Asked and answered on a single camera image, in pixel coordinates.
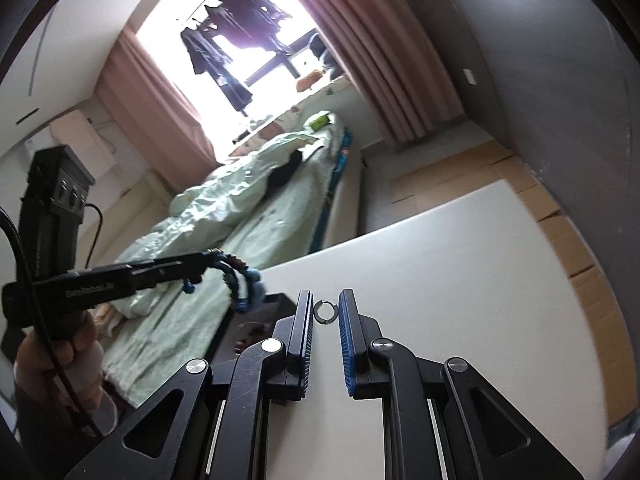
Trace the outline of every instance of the green duvet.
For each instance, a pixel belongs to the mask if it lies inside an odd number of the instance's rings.
[[[219,168],[202,186],[177,196],[172,216],[118,260],[219,246],[252,267],[267,269],[307,254],[344,131],[333,114],[330,119],[318,132],[280,135],[234,165]],[[289,183],[261,202],[270,172],[299,148],[303,162]],[[269,283],[265,285],[270,292]],[[103,369],[135,407],[185,362],[204,355],[228,307],[218,270],[208,270],[194,294],[181,290],[182,283],[165,284],[114,302],[130,319],[109,345]]]

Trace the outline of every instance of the pink curtain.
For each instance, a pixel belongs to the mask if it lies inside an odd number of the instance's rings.
[[[440,57],[405,0],[299,0],[378,118],[386,140],[417,139],[463,113]]]
[[[125,27],[95,94],[140,154],[176,192],[200,184],[219,164],[200,116]]]

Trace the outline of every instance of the gray wall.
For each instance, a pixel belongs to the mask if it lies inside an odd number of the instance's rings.
[[[590,0],[440,0],[442,9],[407,1],[436,47],[484,61],[495,105],[460,86],[455,71],[466,60],[440,49],[469,116],[483,107],[495,115],[482,126],[522,156],[590,244],[640,366],[638,63]],[[462,18],[434,27],[433,15],[451,16],[452,6]],[[475,41],[462,39],[461,20]]]

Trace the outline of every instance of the windowsill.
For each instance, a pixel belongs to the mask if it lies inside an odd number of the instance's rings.
[[[284,110],[268,123],[262,124],[257,130],[251,132],[234,145],[228,154],[228,160],[223,161],[223,163],[232,162],[239,156],[247,155],[255,151],[265,142],[279,134],[295,131],[296,125],[298,124],[298,115],[304,111],[308,104],[321,98],[322,95],[328,95],[330,92],[336,93],[349,86],[351,86],[351,82],[346,76],[342,75],[330,81],[329,75],[325,74],[322,79],[314,83],[309,89],[300,92],[300,100],[297,103],[290,106],[287,110]]]

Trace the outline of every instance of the small black ring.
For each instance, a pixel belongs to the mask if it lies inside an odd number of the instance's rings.
[[[325,303],[331,305],[332,309],[334,310],[334,314],[329,319],[325,319],[324,317],[320,316],[320,314],[318,314],[318,310]],[[320,300],[314,305],[314,317],[316,318],[316,321],[321,325],[328,325],[330,323],[333,323],[335,319],[338,317],[338,307],[333,303],[331,303],[331,301]]]

